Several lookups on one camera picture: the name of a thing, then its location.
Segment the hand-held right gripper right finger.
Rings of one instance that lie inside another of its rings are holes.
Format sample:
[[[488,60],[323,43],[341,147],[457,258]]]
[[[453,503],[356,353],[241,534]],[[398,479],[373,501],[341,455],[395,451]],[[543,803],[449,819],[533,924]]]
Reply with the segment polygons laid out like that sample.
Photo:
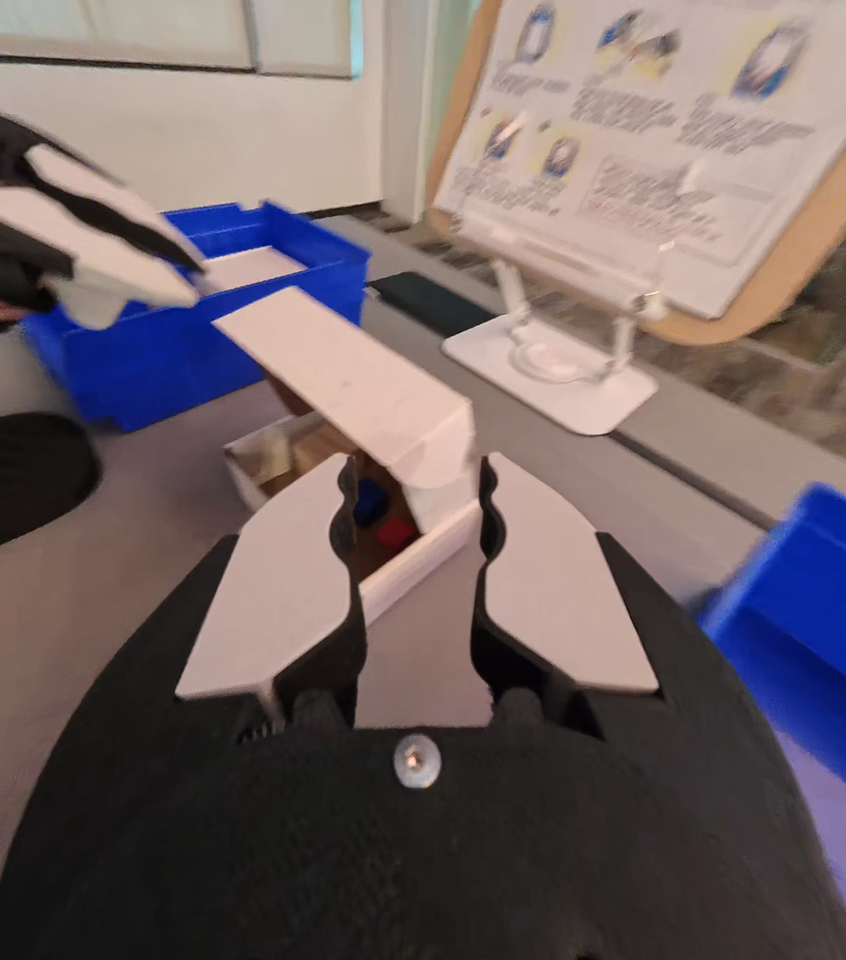
[[[503,454],[482,459],[470,655],[499,702],[532,691],[571,710],[585,690],[651,695],[659,680],[596,528],[561,494]]]

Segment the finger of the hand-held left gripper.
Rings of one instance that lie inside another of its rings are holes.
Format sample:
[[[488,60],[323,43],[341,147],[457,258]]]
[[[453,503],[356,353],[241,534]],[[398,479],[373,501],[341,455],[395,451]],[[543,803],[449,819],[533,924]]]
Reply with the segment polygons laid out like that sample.
[[[112,327],[130,303],[193,307],[200,293],[164,259],[84,222],[56,200],[23,186],[0,186],[0,225],[66,255],[72,277],[51,273],[69,318],[89,330]]]
[[[161,212],[122,181],[42,143],[22,155],[34,186],[88,227],[138,252],[203,274],[204,257]]]

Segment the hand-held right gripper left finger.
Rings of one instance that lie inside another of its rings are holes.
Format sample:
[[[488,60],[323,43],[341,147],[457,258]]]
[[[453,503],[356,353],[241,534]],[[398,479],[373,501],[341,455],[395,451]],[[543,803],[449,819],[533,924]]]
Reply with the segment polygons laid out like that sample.
[[[354,459],[336,453],[269,500],[243,526],[175,695],[248,694],[276,727],[300,695],[333,699],[355,724],[367,624],[350,557],[356,547]]]

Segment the blue cube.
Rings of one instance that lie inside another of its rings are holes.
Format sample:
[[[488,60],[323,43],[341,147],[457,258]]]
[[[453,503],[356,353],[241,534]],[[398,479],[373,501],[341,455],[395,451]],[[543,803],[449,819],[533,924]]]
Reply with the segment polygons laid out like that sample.
[[[388,492],[369,476],[357,483],[357,501],[354,507],[354,522],[360,529],[369,529],[387,514],[391,498]]]

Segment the white cardboard box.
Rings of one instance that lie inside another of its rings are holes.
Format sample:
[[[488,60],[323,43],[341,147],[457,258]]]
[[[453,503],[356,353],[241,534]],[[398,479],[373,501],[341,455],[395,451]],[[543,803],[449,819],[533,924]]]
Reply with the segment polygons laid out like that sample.
[[[471,402],[296,286],[212,325],[309,408],[225,445],[227,470],[251,513],[291,482],[293,443],[324,424],[398,485],[420,535],[362,580],[365,621],[373,624],[475,528]]]

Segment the blue plastic bin with paper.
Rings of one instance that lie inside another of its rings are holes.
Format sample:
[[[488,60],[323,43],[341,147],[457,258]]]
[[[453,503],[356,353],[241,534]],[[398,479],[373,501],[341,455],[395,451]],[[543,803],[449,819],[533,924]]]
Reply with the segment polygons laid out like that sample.
[[[109,421],[129,433],[260,381],[260,366],[214,323],[283,289],[297,287],[360,325],[371,254],[320,222],[270,201],[165,217],[206,260],[273,246],[309,270],[202,296],[189,309],[131,302],[102,330],[74,323],[61,308],[27,317],[25,342],[84,421]]]

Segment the white paper sheet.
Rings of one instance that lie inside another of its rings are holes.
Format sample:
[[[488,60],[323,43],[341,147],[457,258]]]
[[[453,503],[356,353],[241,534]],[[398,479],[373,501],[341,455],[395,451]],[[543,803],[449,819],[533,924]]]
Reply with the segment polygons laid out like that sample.
[[[192,283],[201,296],[222,294],[258,283],[281,280],[309,268],[274,246],[260,246],[209,258]]]

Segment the white tablet stand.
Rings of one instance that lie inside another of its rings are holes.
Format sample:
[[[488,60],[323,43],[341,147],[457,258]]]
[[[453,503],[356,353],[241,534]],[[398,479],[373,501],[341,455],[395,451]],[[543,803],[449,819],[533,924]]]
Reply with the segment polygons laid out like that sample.
[[[657,247],[650,272],[635,273],[518,235],[484,214],[454,214],[452,231],[491,253],[503,312],[446,338],[443,354],[578,436],[608,435],[657,392],[657,380],[633,366],[634,344],[641,324],[670,313],[662,276],[673,241]],[[543,318],[526,292],[530,273],[611,308],[610,349]]]

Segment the black phone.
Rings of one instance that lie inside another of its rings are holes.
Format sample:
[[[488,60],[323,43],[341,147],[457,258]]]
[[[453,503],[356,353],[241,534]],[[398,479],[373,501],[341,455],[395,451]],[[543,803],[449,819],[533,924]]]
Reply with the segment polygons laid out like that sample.
[[[416,271],[401,271],[371,280],[367,290],[443,340],[473,330],[497,316]]]

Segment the printed instruction sheet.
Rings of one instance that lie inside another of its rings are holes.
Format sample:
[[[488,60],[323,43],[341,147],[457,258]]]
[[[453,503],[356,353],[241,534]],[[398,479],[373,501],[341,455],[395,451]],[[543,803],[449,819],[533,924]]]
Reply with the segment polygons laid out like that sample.
[[[433,206],[721,317],[846,147],[846,2],[502,2]]]

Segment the instruction sheet on stand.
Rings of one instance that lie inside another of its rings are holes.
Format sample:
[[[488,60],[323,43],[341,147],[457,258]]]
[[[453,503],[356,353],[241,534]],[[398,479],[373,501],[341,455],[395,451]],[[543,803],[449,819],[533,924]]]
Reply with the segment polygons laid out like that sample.
[[[429,162],[424,215],[426,225],[442,239],[487,259],[497,255],[495,247],[489,241],[467,239],[460,219],[438,205],[437,194],[476,101],[478,81],[489,64],[492,36],[503,6],[503,1],[480,2],[474,13]],[[661,341],[691,347],[715,346],[746,337],[789,308],[845,238],[846,146],[720,317],[705,319],[669,306],[664,314],[635,314],[636,327]]]

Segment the white window frame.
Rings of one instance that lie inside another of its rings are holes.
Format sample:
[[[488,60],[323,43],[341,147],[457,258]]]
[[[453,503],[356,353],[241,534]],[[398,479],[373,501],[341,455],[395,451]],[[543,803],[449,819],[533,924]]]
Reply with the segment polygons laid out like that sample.
[[[0,63],[353,80],[355,1],[0,1]]]

